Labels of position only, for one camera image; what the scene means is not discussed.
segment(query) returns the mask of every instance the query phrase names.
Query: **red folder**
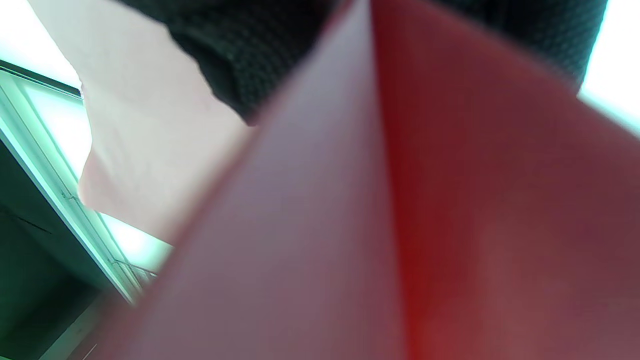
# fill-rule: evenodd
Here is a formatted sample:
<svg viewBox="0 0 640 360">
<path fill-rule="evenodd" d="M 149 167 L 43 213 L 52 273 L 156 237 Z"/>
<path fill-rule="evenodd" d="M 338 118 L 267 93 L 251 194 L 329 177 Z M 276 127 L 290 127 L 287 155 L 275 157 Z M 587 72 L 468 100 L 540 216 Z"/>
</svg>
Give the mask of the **red folder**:
<svg viewBox="0 0 640 360">
<path fill-rule="evenodd" d="M 259 116 L 92 357 L 640 357 L 640 143 L 517 49 L 358 0 Z"/>
</svg>

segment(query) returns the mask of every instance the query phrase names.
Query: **red paper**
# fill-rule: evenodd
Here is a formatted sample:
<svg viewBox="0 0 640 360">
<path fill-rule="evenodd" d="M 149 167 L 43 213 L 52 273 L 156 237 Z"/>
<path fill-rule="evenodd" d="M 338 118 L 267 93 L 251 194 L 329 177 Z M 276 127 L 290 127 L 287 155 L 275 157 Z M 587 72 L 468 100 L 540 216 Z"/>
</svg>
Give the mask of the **red paper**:
<svg viewBox="0 0 640 360">
<path fill-rule="evenodd" d="M 356 1 L 100 359 L 635 359 L 640 145 L 516 50 Z"/>
</svg>

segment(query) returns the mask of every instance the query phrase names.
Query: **black knit sweater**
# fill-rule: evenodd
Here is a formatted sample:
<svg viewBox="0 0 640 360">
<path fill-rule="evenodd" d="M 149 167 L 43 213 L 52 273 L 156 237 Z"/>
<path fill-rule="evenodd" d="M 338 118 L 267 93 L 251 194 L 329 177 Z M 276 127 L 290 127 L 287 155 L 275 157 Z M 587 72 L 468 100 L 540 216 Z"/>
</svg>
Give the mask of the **black knit sweater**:
<svg viewBox="0 0 640 360">
<path fill-rule="evenodd" d="M 312 48 L 314 0 L 121 0 L 163 22 L 214 94 L 250 119 Z M 607 0 L 432 0 L 514 40 L 581 83 Z"/>
</svg>

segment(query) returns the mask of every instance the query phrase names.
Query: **black sleeve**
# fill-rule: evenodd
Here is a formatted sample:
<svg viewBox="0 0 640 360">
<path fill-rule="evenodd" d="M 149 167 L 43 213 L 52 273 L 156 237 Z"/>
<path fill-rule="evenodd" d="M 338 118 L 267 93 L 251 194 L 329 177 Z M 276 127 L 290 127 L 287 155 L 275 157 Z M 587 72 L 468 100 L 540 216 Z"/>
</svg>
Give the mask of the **black sleeve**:
<svg viewBox="0 0 640 360">
<path fill-rule="evenodd" d="M 214 94 L 247 121 L 314 45 L 327 14 L 315 0 L 120 1 L 165 23 L 173 39 L 198 62 Z M 432 1 L 514 40 L 578 85 L 607 4 L 607 0 Z"/>
</svg>

